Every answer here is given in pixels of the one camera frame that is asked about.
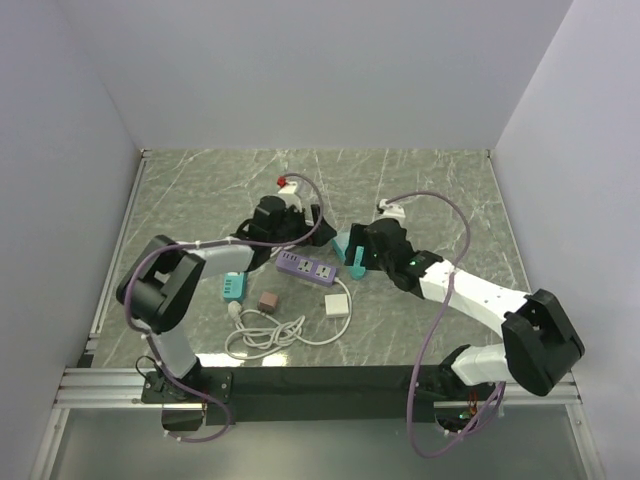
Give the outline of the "white square charger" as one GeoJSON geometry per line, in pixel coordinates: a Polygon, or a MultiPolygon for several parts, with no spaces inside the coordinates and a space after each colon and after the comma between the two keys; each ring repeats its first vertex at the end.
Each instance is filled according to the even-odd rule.
{"type": "Polygon", "coordinates": [[[345,293],[326,295],[324,306],[327,318],[342,318],[350,314],[349,297],[345,293]]]}

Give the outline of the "aluminium front rail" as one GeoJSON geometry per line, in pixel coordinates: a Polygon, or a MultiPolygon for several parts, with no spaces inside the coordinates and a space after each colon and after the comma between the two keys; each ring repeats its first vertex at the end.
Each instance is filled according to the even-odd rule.
{"type": "MultiPolygon", "coordinates": [[[[64,371],[31,470],[32,479],[51,477],[69,414],[73,409],[143,408],[143,379],[133,369],[70,368],[64,371]]],[[[569,374],[546,397],[536,397],[513,382],[507,384],[504,406],[561,405],[579,450],[583,449],[579,428],[586,424],[574,377],[569,374]]]]}

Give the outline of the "teal rectangular power strip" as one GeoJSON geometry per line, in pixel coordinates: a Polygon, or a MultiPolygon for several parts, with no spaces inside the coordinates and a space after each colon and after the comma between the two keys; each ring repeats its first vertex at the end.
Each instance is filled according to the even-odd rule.
{"type": "Polygon", "coordinates": [[[246,272],[228,272],[224,275],[222,297],[225,302],[242,303],[246,297],[248,275],[246,272]]]}

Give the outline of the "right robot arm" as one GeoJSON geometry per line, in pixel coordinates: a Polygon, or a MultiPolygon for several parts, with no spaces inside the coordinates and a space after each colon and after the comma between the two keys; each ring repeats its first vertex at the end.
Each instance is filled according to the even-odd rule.
{"type": "Polygon", "coordinates": [[[396,219],[353,224],[347,265],[357,248],[364,250],[363,266],[384,272],[399,290],[447,304],[500,337],[495,345],[462,345],[420,376],[419,383],[436,395],[460,399],[476,385],[514,381],[546,396],[585,353],[553,293],[510,290],[458,270],[435,253],[414,249],[396,219]]]}

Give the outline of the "aluminium left edge rail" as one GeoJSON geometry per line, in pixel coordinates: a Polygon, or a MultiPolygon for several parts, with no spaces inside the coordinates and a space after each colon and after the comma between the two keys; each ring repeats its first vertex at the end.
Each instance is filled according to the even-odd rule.
{"type": "Polygon", "coordinates": [[[97,303],[96,311],[93,316],[92,324],[89,330],[87,341],[85,343],[82,356],[93,355],[99,341],[99,337],[103,328],[106,312],[109,307],[110,298],[113,295],[114,281],[117,277],[117,269],[120,264],[122,249],[125,237],[130,224],[130,218],[134,208],[136,198],[142,182],[142,177],[146,170],[148,158],[151,155],[151,149],[142,149],[140,151],[140,162],[136,170],[136,175],[129,193],[126,208],[123,214],[122,223],[116,240],[115,248],[109,263],[106,278],[101,290],[101,294],[97,303]]]}

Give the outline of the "purple power strip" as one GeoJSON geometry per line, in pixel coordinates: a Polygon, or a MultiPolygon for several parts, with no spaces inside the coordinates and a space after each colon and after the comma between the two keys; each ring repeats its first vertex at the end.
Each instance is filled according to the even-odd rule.
{"type": "Polygon", "coordinates": [[[336,267],[291,251],[281,251],[275,266],[280,273],[324,287],[331,287],[337,274],[336,267]]]}

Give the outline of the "brown cube charger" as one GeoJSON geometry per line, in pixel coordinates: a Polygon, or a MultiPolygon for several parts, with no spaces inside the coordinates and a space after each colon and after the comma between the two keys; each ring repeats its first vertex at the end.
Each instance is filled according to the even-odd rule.
{"type": "Polygon", "coordinates": [[[279,303],[279,296],[271,292],[263,292],[257,302],[259,311],[272,314],[276,311],[279,303]]]}

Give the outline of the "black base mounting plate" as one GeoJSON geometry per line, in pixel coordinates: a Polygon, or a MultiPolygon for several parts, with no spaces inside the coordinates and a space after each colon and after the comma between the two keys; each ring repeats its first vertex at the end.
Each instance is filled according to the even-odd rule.
{"type": "MultiPolygon", "coordinates": [[[[329,367],[202,367],[191,388],[220,400],[233,423],[406,418],[411,365],[329,367]]],[[[202,404],[159,371],[146,374],[141,403],[202,404]]],[[[435,403],[486,400],[495,381],[475,387],[440,366],[423,366],[416,381],[413,420],[434,422],[435,403]]]]}

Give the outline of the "teal triangular power strip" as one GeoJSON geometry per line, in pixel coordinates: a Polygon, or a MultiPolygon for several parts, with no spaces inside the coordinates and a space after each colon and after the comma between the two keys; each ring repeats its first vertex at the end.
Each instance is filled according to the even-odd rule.
{"type": "Polygon", "coordinates": [[[363,264],[364,248],[350,244],[350,234],[346,231],[339,232],[332,240],[331,245],[341,264],[347,269],[354,280],[365,277],[367,269],[363,264]]]}

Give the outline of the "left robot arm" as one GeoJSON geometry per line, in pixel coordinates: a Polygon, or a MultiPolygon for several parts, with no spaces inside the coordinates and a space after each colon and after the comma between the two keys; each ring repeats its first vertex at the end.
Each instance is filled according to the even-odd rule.
{"type": "Polygon", "coordinates": [[[269,260],[272,251],[296,245],[320,247],[337,231],[323,207],[306,210],[271,195],[260,199],[253,215],[221,240],[178,242],[166,235],[152,238],[120,281],[116,299],[125,320],[147,342],[164,389],[176,401],[206,394],[202,365],[181,327],[199,281],[226,273],[248,273],[269,260]]]}

